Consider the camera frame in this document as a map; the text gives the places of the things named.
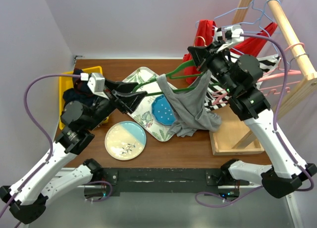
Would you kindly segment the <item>green plastic hanger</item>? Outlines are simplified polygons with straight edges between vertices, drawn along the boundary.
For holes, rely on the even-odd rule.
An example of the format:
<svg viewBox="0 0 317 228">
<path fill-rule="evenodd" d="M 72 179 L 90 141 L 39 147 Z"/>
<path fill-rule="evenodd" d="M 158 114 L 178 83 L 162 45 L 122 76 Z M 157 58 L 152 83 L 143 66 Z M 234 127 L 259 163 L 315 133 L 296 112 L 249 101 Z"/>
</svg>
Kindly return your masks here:
<svg viewBox="0 0 317 228">
<path fill-rule="evenodd" d="M 187 67 L 191 67 L 191 66 L 194 66 L 195 67 L 195 63 L 193 60 L 189 60 L 189 61 L 186 61 L 186 62 L 183 62 L 182 64 L 180 64 L 175 70 L 173 70 L 172 72 L 169 72 L 166 74 L 166 77 L 169 78 L 169 79 L 183 79 L 183 78 L 190 78 L 190 77 L 198 77 L 198 76 L 202 76 L 203 74 L 200 73 L 200 74 L 194 74 L 194 75 L 184 75 L 184 76 L 174 76 L 176 73 L 184 70 L 185 68 Z M 154 78 L 151 78 L 150 80 L 146 81 L 146 82 L 143 82 L 141 84 L 138 84 L 133 90 L 132 92 L 136 92 L 139 88 L 145 86 L 145 85 L 148 85 L 148 84 L 151 84 L 153 82 L 156 82 L 157 81 L 157 78 L 154 77 Z M 173 92 L 183 92 L 183 91 L 190 91 L 194 89 L 194 87 L 189 87 L 189 88 L 182 88 L 182 89 L 176 89 L 176 90 L 172 90 Z"/>
</svg>

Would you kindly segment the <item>navy maroon-trimmed tank top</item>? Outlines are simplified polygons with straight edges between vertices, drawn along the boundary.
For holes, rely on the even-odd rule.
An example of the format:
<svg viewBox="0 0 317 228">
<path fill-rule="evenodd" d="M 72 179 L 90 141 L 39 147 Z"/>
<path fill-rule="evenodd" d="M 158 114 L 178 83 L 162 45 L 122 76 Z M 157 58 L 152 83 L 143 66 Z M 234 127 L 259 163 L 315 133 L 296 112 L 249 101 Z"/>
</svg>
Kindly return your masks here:
<svg viewBox="0 0 317 228">
<path fill-rule="evenodd" d="M 101 96 L 94 95 L 90 91 L 87 86 L 87 81 L 81 81 L 79 78 L 72 78 L 72 81 L 73 88 L 66 90 L 62 96 L 65 101 L 64 108 L 72 101 L 78 101 L 88 107 L 91 107 L 104 99 Z"/>
</svg>

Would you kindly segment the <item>black white striped tank top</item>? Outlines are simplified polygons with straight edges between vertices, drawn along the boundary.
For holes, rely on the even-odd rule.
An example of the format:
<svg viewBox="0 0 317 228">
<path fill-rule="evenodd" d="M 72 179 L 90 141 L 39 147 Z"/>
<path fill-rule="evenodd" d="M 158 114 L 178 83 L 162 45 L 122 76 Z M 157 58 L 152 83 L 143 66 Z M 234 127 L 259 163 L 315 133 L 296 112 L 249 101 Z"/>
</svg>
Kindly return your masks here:
<svg viewBox="0 0 317 228">
<path fill-rule="evenodd" d="M 238 51 L 237 53 L 232 53 L 230 51 L 231 60 L 235 62 L 241 55 L 244 53 Z M 262 69 L 263 73 L 271 73 L 278 67 L 280 62 L 280 56 L 278 54 L 264 56 L 264 57 L 256 57 L 260 63 L 260 68 Z M 210 83 L 207 89 L 204 107 L 208 112 L 214 111 L 216 109 L 220 109 L 227 105 L 227 101 L 229 99 L 228 95 L 226 94 L 225 89 L 221 86 L 217 85 L 216 83 L 218 80 L 211 76 Z"/>
</svg>

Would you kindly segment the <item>grey tank top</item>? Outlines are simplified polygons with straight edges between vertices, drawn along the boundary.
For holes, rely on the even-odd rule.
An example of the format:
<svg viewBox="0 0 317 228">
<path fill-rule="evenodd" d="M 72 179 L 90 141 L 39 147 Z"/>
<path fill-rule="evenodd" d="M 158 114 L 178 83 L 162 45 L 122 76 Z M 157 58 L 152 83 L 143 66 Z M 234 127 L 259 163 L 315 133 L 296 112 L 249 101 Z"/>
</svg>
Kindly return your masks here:
<svg viewBox="0 0 317 228">
<path fill-rule="evenodd" d="M 222 123 L 221 117 L 205 109 L 204 103 L 211 79 L 208 70 L 190 85 L 190 91 L 176 93 L 167 82 L 165 74 L 157 77 L 157 83 L 169 102 L 176 121 L 171 125 L 168 134 L 178 137 L 191 137 L 197 130 L 216 132 Z"/>
</svg>

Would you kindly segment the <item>thin pink wire hanger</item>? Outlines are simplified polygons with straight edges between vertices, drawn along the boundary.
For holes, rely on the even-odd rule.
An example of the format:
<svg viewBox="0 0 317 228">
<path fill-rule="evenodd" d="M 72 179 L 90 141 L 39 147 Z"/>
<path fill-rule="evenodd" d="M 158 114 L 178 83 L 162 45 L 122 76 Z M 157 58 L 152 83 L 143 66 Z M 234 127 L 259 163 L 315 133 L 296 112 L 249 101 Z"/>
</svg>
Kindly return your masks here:
<svg viewBox="0 0 317 228">
<path fill-rule="evenodd" d="M 291 49 L 292 49 L 293 47 L 295 47 L 295 46 L 301 46 L 302 48 L 305 48 L 305 44 L 304 44 L 304 43 L 298 42 L 298 43 L 295 43 L 295 44 L 293 44 L 293 45 L 288 46 L 288 47 L 284 50 L 284 52 L 286 53 L 287 51 L 291 50 Z M 280 62 L 279 62 L 279 64 L 278 64 L 277 70 L 279 70 L 279 71 L 281 71 L 281 72 L 284 72 L 285 69 L 283 69 L 283 68 L 280 67 L 281 63 L 282 63 L 282 59 L 280 60 Z"/>
</svg>

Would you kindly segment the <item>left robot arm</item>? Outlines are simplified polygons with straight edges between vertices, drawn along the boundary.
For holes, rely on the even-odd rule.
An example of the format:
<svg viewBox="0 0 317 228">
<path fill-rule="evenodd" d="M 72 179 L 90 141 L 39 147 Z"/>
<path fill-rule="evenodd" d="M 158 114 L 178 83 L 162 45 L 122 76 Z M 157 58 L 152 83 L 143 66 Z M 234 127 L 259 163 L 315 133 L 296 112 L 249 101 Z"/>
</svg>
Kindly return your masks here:
<svg viewBox="0 0 317 228">
<path fill-rule="evenodd" d="M 19 181 L 0 188 L 0 198 L 20 223 L 30 224 L 39 218 L 47 205 L 75 187 L 102 181 L 102 168 L 94 159 L 88 159 L 70 175 L 57 180 L 53 177 L 68 162 L 79 155 L 95 137 L 97 128 L 113 111 L 133 113 L 146 91 L 135 91 L 138 83 L 113 82 L 98 74 L 81 76 L 91 93 L 97 96 L 92 106 L 72 101 L 60 117 L 64 128 L 55 140 L 49 139 L 50 148 L 40 161 Z"/>
</svg>

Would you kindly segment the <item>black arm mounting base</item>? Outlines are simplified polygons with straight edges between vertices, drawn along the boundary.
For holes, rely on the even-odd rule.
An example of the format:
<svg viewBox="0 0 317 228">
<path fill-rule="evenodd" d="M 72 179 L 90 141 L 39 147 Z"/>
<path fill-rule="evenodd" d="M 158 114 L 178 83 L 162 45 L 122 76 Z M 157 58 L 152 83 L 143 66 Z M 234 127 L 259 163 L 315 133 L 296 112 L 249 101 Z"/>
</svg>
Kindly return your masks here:
<svg viewBox="0 0 317 228">
<path fill-rule="evenodd" d="M 219 169 L 104 168 L 104 178 L 121 193 L 198 193 L 201 191 L 233 200 L 240 195 L 240 183 L 225 183 Z"/>
</svg>

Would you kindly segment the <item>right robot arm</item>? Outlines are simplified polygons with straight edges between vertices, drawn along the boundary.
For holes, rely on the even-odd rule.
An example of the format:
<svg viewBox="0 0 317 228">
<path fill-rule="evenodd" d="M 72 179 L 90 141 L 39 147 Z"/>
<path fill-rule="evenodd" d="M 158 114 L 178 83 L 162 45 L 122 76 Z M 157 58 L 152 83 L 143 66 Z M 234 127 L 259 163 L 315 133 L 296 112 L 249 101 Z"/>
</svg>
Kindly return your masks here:
<svg viewBox="0 0 317 228">
<path fill-rule="evenodd" d="M 263 76 L 259 61 L 244 54 L 235 62 L 224 41 L 209 46 L 190 46 L 198 71 L 211 72 L 228 93 L 228 104 L 238 118 L 257 137 L 270 158 L 270 165 L 257 165 L 232 159 L 221 166 L 221 180 L 231 185 L 237 180 L 260 184 L 275 198 L 298 190 L 305 180 L 317 173 L 292 147 L 274 118 L 274 112 L 256 82 Z"/>
</svg>

